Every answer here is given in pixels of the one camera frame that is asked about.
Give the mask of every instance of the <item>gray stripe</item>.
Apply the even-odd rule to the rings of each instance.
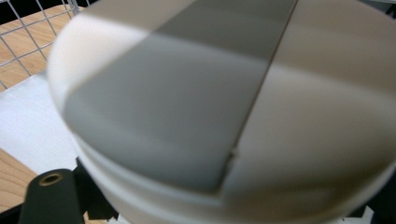
[[[294,4],[194,2],[75,90],[66,122],[131,170],[215,191]]]

